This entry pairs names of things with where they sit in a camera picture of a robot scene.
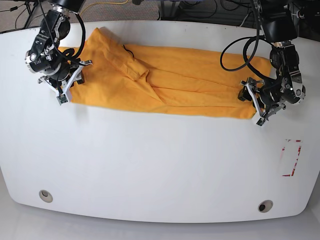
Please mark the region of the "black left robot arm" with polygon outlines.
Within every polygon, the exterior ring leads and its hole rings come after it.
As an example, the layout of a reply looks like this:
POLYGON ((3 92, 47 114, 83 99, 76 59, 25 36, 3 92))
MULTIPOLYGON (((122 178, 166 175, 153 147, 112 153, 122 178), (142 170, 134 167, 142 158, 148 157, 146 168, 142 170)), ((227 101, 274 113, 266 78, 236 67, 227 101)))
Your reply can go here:
POLYGON ((286 103, 297 104, 306 96, 299 69, 299 55, 292 40, 297 38, 287 0, 255 0, 253 6, 263 35, 258 37, 271 45, 269 60, 276 71, 276 78, 265 76, 251 64, 249 69, 258 80, 249 77, 242 81, 238 94, 241 101, 250 101, 259 114, 256 122, 262 126, 269 117, 286 108, 286 103))

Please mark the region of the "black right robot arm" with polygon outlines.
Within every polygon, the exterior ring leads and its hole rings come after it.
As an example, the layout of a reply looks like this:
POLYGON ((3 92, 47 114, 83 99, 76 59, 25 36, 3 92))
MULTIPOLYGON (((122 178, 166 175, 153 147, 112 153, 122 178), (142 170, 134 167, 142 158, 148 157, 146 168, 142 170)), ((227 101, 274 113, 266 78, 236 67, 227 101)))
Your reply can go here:
POLYGON ((79 14, 84 5, 83 0, 50 0, 51 8, 43 13, 39 33, 31 49, 27 51, 25 63, 32 73, 42 73, 38 83, 45 83, 54 93, 60 105, 72 99, 70 88, 74 83, 85 82, 82 70, 92 64, 91 60, 82 61, 86 41, 86 29, 79 14), (70 14, 75 14, 81 27, 81 43, 78 50, 58 49, 60 41, 70 32, 70 14))

